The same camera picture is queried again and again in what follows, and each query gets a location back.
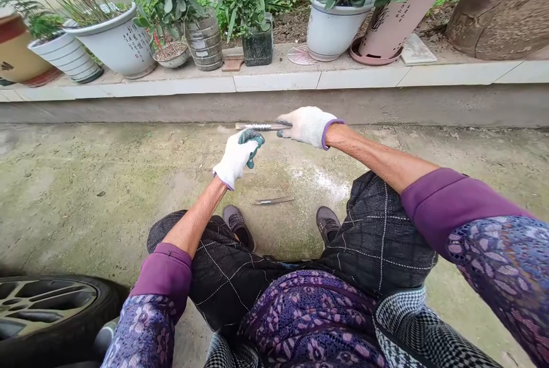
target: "shoe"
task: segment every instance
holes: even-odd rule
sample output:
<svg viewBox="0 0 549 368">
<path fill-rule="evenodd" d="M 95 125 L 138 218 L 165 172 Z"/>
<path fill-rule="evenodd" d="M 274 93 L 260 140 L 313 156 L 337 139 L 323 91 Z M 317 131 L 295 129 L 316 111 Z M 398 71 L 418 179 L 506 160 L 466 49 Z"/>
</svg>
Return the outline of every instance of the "shoe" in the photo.
<svg viewBox="0 0 549 368">
<path fill-rule="evenodd" d="M 319 227 L 320 235 L 324 241 L 324 246 L 327 247 L 336 237 L 341 224 L 333 210 L 327 207 L 320 207 L 316 211 L 316 224 Z"/>
<path fill-rule="evenodd" d="M 229 230 L 238 237 L 242 245 L 252 252 L 256 251 L 256 242 L 253 240 L 252 234 L 248 231 L 244 218 L 236 206 L 227 205 L 223 208 L 223 220 L 229 226 Z"/>
</svg>

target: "concrete ground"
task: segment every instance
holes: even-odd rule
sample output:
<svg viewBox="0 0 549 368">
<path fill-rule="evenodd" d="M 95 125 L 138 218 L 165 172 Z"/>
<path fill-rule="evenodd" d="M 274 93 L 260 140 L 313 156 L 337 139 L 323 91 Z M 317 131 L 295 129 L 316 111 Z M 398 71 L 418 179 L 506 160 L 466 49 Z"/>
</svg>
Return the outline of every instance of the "concrete ground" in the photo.
<svg viewBox="0 0 549 368">
<path fill-rule="evenodd" d="M 549 220 L 549 134 L 535 130 L 361 127 L 382 143 L 489 183 Z M 219 125 L 0 126 L 0 266 L 11 273 L 81 273 L 131 285 L 149 227 L 188 208 L 212 177 L 234 131 Z M 242 209 L 260 253 L 316 258 L 319 205 L 344 216 L 365 168 L 342 153 L 277 138 L 224 204 Z M 294 196 L 267 207 L 256 199 Z M 503 366 L 532 366 L 490 309 L 443 259 L 427 279 L 432 308 Z M 210 332 L 189 302 L 177 325 L 174 367 L 201 366 Z"/>
</svg>

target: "leg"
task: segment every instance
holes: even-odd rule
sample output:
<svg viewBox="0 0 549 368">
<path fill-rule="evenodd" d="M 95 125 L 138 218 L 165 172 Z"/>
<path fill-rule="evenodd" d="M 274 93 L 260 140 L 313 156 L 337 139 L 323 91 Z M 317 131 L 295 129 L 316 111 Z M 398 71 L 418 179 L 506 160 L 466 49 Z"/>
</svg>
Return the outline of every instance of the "leg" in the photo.
<svg viewBox="0 0 549 368">
<path fill-rule="evenodd" d="M 347 217 L 312 266 L 380 297 L 421 286 L 436 261 L 437 254 L 404 212 L 400 196 L 368 172 L 353 183 Z"/>
<path fill-rule="evenodd" d="M 172 212 L 152 226 L 149 252 L 186 211 Z M 252 253 L 234 238 L 225 221 L 212 216 L 193 258 L 189 297 L 212 331 L 230 338 L 272 281 L 290 269 Z"/>
</svg>

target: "white glove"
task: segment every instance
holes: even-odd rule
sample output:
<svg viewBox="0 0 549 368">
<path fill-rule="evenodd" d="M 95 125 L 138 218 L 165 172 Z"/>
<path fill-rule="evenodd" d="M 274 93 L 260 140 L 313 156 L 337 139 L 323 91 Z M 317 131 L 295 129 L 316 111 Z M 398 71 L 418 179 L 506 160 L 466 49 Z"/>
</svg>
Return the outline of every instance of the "white glove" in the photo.
<svg viewBox="0 0 549 368">
<path fill-rule="evenodd" d="M 244 165 L 253 168 L 252 158 L 265 139 L 255 130 L 246 129 L 231 136 L 225 146 L 225 154 L 217 165 L 213 167 L 213 176 L 219 179 L 234 191 L 234 182 L 242 177 Z"/>
<path fill-rule="evenodd" d="M 280 115 L 277 122 L 289 122 L 293 125 L 291 129 L 279 130 L 278 137 L 291 138 L 326 151 L 328 150 L 326 146 L 328 127 L 333 123 L 345 123 L 331 113 L 323 112 L 315 106 L 306 106 Z"/>
</svg>

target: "shoe lace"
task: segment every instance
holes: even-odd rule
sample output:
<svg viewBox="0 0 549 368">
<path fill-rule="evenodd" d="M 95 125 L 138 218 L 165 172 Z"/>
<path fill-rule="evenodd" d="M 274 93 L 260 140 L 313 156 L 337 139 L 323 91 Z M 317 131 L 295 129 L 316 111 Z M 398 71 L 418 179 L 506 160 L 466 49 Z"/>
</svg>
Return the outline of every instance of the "shoe lace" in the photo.
<svg viewBox="0 0 549 368">
<path fill-rule="evenodd" d="M 324 222 L 326 226 L 326 233 L 331 231 L 339 231 L 339 225 L 332 218 L 326 218 L 324 219 Z"/>
<path fill-rule="evenodd" d="M 237 213 L 233 213 L 230 217 L 229 217 L 229 228 L 233 228 L 238 222 L 240 222 L 241 219 L 240 219 L 240 215 L 237 214 Z"/>
</svg>

